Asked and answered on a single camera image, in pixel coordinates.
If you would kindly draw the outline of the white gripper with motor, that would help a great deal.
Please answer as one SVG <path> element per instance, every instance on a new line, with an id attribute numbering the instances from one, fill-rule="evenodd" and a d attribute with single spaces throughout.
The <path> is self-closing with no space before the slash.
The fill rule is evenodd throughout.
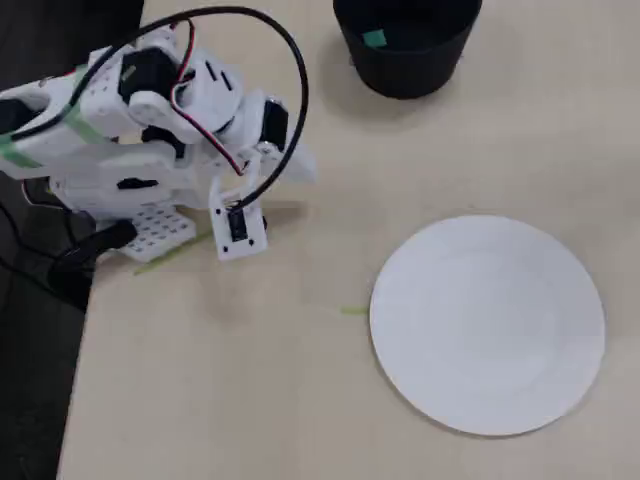
<path id="1" fill-rule="evenodd" d="M 279 99 L 256 89 L 245 92 L 230 67 L 201 49 L 189 61 L 188 115 L 213 134 L 243 168 L 252 160 L 252 177 L 269 177 L 288 143 L 289 112 Z M 292 180 L 314 183 L 317 162 L 299 143 L 292 155 Z"/>

